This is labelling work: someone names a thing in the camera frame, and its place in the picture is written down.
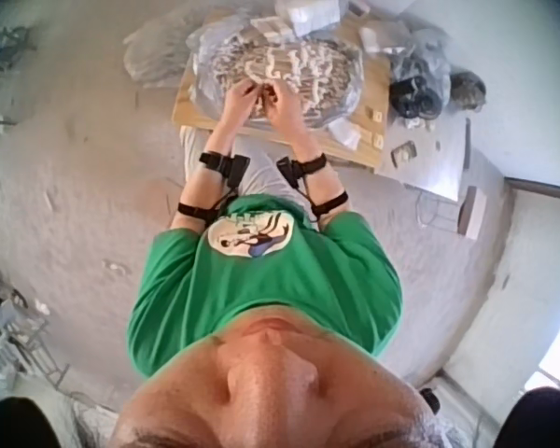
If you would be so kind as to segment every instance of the forearm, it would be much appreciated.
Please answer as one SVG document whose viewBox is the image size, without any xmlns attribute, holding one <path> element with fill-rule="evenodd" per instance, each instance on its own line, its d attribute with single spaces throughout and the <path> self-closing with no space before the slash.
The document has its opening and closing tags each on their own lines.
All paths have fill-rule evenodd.
<svg viewBox="0 0 560 448">
<path fill-rule="evenodd" d="M 308 132 L 298 133 L 290 142 L 294 151 L 295 159 L 299 162 L 312 161 L 323 154 L 321 146 Z M 344 192 L 344 186 L 338 174 L 327 164 L 318 172 L 305 177 L 307 194 L 314 204 L 322 204 L 330 201 Z M 333 217 L 341 212 L 350 210 L 349 203 L 336 207 L 319 220 L 319 227 L 323 229 Z"/>
<path fill-rule="evenodd" d="M 203 152 L 216 152 L 223 156 L 230 156 L 235 136 L 236 131 L 234 129 L 220 123 L 207 140 Z M 224 184 L 222 174 L 209 170 L 200 163 L 183 188 L 180 202 L 193 207 L 210 209 L 216 205 L 224 194 Z M 201 219 L 187 217 L 176 212 L 170 228 L 185 228 L 202 232 L 205 229 L 205 224 Z"/>
</svg>

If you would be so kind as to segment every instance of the concrete floor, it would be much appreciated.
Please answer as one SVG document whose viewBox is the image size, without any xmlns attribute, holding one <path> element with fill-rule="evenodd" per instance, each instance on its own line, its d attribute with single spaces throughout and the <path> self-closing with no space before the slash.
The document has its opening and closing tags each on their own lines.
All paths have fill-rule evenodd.
<svg viewBox="0 0 560 448">
<path fill-rule="evenodd" d="M 25 296 L 49 306 L 50 346 L 74 366 L 63 387 L 115 409 L 140 383 L 124 332 L 162 225 L 149 202 L 162 184 L 184 179 L 170 122 L 175 91 L 135 85 L 122 66 L 122 40 L 178 4 L 9 1 L 0 11 L 0 23 L 33 24 L 38 47 L 0 81 L 0 114 L 20 122 L 0 135 L 0 269 Z M 421 384 L 483 303 L 510 226 L 511 194 L 474 152 L 465 182 L 486 193 L 488 208 L 472 242 L 421 229 L 417 192 L 362 169 L 339 171 L 404 287 L 404 321 L 383 362 Z M 104 259 L 128 274 L 105 269 Z"/>
</svg>

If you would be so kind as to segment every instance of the leg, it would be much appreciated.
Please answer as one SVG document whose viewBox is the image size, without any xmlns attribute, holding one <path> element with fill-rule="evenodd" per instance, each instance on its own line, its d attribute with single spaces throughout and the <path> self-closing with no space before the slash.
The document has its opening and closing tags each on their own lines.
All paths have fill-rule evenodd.
<svg viewBox="0 0 560 448">
<path fill-rule="evenodd" d="M 275 162 L 268 156 L 268 152 L 282 157 L 282 155 L 287 154 L 288 149 L 285 145 L 256 137 L 246 135 L 236 137 L 232 153 L 251 159 L 239 187 L 239 194 L 245 196 L 247 194 L 267 193 L 288 199 L 308 210 L 309 204 L 282 177 Z"/>
<path fill-rule="evenodd" d="M 192 126 L 180 127 L 180 144 L 185 151 L 185 183 L 195 171 L 209 135 L 210 132 L 205 129 L 197 129 Z"/>
</svg>

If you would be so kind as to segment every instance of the mouth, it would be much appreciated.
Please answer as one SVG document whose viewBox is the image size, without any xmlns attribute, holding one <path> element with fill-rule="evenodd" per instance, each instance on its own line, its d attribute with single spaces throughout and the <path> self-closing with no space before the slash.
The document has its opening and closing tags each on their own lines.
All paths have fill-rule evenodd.
<svg viewBox="0 0 560 448">
<path fill-rule="evenodd" d="M 249 325 L 245 331 L 243 331 L 243 336 L 248 336 L 249 334 L 254 334 L 266 329 L 275 329 L 276 331 L 292 331 L 293 333 L 302 333 L 297 327 L 292 325 L 290 322 L 279 319 L 277 317 L 270 317 L 258 320 L 257 322 Z"/>
</svg>

